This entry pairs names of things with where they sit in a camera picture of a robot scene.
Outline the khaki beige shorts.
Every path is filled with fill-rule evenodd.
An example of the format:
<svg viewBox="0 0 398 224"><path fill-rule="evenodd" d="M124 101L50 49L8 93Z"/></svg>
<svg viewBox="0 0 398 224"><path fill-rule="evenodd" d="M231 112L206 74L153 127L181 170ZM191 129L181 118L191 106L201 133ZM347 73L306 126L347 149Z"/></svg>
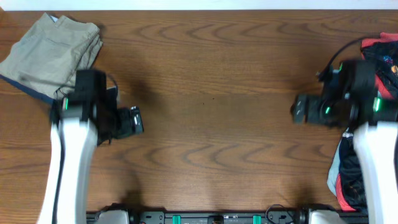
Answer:
<svg viewBox="0 0 398 224"><path fill-rule="evenodd" d="M93 65L102 45L95 24L45 13L12 46L1 62L1 75L27 77L32 86L57 99L59 88L67 90L75 84L76 71Z"/></svg>

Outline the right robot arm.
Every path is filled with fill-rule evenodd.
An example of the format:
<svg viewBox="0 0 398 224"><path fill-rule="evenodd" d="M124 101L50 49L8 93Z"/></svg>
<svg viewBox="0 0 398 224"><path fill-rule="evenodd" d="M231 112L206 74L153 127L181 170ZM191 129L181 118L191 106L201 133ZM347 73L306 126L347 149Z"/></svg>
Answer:
<svg viewBox="0 0 398 224"><path fill-rule="evenodd" d="M368 220L397 223L397 100L378 95L376 65L369 60L344 60L318 79L321 95L297 95L293 121L352 128Z"/></svg>

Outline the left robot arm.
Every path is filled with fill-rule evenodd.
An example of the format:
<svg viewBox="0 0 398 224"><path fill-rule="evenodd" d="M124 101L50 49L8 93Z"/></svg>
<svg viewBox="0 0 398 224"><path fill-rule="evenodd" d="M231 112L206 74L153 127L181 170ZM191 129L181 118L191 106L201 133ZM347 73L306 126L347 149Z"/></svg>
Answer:
<svg viewBox="0 0 398 224"><path fill-rule="evenodd" d="M86 223L90 167L97 146L142 134L139 107L117 106L109 75L79 70L71 91L52 103L51 160L38 223Z"/></svg>

